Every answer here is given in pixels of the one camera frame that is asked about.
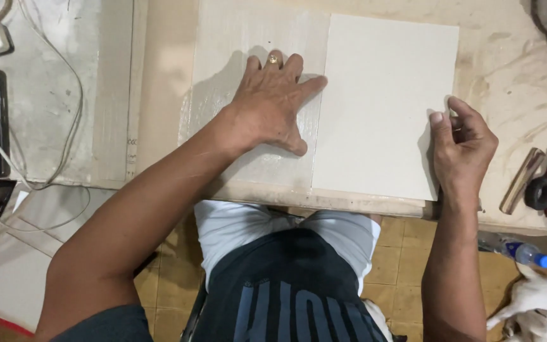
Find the left hand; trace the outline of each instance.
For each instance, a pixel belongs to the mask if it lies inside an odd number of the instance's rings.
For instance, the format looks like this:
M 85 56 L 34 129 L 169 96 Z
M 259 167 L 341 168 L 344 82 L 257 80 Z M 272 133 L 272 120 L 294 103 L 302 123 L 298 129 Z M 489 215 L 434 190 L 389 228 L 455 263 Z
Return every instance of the left hand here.
M 239 135 L 247 138 L 248 148 L 266 143 L 303 156 L 308 146 L 297 127 L 297 112 L 328 81 L 318 76 L 298 84 L 303 58 L 294 54 L 285 65 L 282 60 L 282 53 L 274 50 L 261 67 L 259 58 L 250 56 L 235 97 L 223 112 L 232 113 Z

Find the tiled floor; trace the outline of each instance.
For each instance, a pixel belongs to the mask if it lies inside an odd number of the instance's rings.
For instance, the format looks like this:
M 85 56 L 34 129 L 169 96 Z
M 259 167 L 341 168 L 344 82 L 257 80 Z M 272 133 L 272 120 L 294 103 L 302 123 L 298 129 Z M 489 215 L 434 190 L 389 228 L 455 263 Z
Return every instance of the tiled floor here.
M 396 335 L 421 342 L 421 276 L 434 239 L 436 224 L 413 218 L 384 218 L 373 254 L 373 270 L 365 278 L 363 298 L 374 301 Z M 178 341 L 197 295 L 203 271 L 193 214 L 173 230 L 156 259 L 135 280 L 155 342 Z M 492 253 L 480 254 L 481 283 L 487 314 L 519 276 L 513 262 Z M 501 337 L 501 325 L 488 341 Z

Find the blue bottle cap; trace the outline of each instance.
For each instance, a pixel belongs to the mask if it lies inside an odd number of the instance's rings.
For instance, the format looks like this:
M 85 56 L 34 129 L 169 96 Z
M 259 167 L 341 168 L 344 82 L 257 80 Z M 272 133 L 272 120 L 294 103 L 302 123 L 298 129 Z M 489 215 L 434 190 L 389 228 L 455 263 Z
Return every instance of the blue bottle cap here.
M 539 267 L 547 268 L 547 255 L 538 253 L 535 258 L 535 263 Z

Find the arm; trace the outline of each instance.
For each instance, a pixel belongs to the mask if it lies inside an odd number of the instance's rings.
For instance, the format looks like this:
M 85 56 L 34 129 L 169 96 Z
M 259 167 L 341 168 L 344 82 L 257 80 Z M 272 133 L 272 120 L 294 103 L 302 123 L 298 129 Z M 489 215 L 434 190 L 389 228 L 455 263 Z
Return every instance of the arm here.
M 458 117 L 430 116 L 434 167 L 444 198 L 422 279 L 424 341 L 485 341 L 476 213 L 498 140 L 465 102 L 451 97 L 449 106 Z
M 272 55 L 281 61 L 282 54 Z M 56 253 L 47 272 L 36 338 L 46 341 L 107 308 L 140 304 L 133 270 L 169 235 L 205 187 L 261 143 L 307 152 L 297 128 L 303 102 L 324 77 L 297 84 L 303 59 L 284 68 L 248 59 L 232 103 L 109 199 Z

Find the hand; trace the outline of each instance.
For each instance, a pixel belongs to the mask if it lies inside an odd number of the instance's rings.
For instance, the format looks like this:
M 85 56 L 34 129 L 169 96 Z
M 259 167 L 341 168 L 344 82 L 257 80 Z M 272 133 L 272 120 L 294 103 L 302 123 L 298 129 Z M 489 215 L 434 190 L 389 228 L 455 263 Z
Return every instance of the hand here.
M 267 62 L 261 67 L 259 58 L 248 58 L 244 78 L 224 111 L 232 113 L 238 136 L 246 139 L 248 149 L 266 143 L 303 156 L 308 146 L 297 127 L 297 112 L 308 98 L 324 89 L 327 80 L 318 76 L 298 84 L 303 58 L 294 54 L 282 65 L 280 51 L 269 55 L 279 63 Z
M 457 117 L 430 115 L 434 169 L 445 201 L 476 211 L 480 186 L 499 140 L 467 103 L 451 97 L 449 107 Z

